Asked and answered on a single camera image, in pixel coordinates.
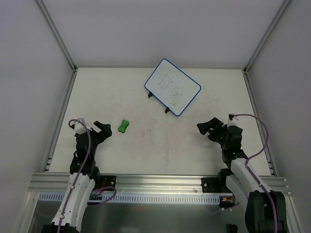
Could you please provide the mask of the green bone-shaped eraser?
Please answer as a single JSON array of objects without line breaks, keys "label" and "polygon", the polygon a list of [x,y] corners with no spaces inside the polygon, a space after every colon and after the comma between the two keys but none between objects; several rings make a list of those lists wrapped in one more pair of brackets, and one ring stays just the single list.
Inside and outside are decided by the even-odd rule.
[{"label": "green bone-shaped eraser", "polygon": [[118,127],[118,132],[125,133],[128,126],[129,126],[129,121],[122,120],[120,126]]}]

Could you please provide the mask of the blue-framed whiteboard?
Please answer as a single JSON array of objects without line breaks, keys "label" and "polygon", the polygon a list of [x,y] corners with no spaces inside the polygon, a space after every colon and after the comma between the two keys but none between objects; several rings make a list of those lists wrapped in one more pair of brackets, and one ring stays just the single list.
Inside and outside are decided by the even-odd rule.
[{"label": "blue-framed whiteboard", "polygon": [[162,59],[144,87],[175,116],[180,116],[202,87],[167,59]]}]

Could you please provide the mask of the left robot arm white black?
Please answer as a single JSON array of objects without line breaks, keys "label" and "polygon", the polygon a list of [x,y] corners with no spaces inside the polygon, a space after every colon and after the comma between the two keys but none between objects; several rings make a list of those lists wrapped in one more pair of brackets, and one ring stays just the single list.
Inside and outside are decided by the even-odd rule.
[{"label": "left robot arm white black", "polygon": [[113,191],[106,200],[94,204],[103,205],[112,200],[117,190],[114,186],[101,187],[102,180],[96,166],[95,153],[99,144],[112,136],[110,124],[93,123],[99,131],[89,128],[84,119],[71,119],[68,125],[75,130],[76,150],[69,167],[69,182],[60,207],[50,224],[42,227],[43,233],[79,233],[91,194]]}]

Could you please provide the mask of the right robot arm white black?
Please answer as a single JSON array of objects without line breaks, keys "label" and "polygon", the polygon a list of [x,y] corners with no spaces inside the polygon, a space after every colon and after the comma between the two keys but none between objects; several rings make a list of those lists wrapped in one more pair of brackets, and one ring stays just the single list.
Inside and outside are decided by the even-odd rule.
[{"label": "right robot arm white black", "polygon": [[217,118],[198,123],[200,134],[218,143],[226,168],[220,170],[209,187],[230,191],[244,210],[244,221],[250,233],[287,233],[285,197],[274,191],[255,172],[242,149],[242,128],[238,126],[238,115],[230,114],[228,122]]}]

